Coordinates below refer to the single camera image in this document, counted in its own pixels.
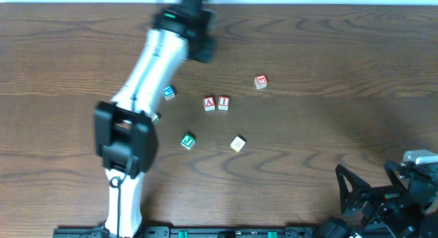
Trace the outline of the red letter A block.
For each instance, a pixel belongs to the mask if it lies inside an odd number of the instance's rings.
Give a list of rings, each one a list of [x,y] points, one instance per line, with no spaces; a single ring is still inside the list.
[[[203,99],[203,106],[205,111],[211,111],[216,109],[215,99],[213,96],[208,96]]]

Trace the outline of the red letter I block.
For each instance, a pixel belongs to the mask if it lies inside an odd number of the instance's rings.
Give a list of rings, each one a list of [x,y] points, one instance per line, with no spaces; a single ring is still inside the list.
[[[220,96],[218,98],[218,109],[227,111],[229,109],[230,98],[228,96]]]

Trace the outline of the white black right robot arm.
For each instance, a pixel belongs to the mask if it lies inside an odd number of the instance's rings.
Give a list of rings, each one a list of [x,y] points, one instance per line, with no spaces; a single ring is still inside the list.
[[[437,163],[385,162],[390,185],[371,187],[342,165],[335,169],[343,214],[362,212],[363,232],[331,217],[313,237],[375,237],[370,227],[384,225],[392,237],[436,237],[437,212],[427,213],[437,199]]]

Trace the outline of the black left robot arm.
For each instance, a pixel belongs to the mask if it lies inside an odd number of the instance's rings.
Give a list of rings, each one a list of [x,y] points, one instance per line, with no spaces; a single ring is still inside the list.
[[[214,11],[205,0],[181,0],[153,17],[129,78],[94,111],[96,154],[109,181],[109,213],[102,237],[134,237],[142,224],[142,184],[158,149],[153,117],[164,90],[186,60],[209,62]]]

